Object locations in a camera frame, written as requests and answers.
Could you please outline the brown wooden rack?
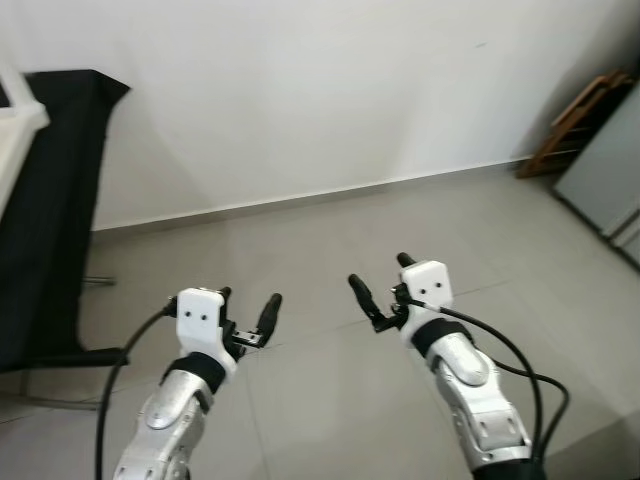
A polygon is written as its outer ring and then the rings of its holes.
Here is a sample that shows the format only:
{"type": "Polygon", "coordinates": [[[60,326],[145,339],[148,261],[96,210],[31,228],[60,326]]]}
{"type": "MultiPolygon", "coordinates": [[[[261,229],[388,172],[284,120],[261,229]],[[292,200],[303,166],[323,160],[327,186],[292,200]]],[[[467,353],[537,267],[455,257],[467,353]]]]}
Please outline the brown wooden rack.
{"type": "Polygon", "coordinates": [[[535,154],[521,161],[516,177],[541,177],[570,168],[636,83],[637,77],[621,69],[591,79],[550,124],[548,137],[535,154]]]}

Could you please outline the grey cabinet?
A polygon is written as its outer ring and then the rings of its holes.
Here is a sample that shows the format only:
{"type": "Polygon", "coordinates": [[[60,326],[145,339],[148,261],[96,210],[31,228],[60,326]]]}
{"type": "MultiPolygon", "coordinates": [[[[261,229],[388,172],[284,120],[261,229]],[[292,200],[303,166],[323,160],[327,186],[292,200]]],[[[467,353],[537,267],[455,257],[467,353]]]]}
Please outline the grey cabinet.
{"type": "Polygon", "coordinates": [[[575,163],[554,184],[596,236],[639,270],[640,93],[632,88],[575,163]]]}

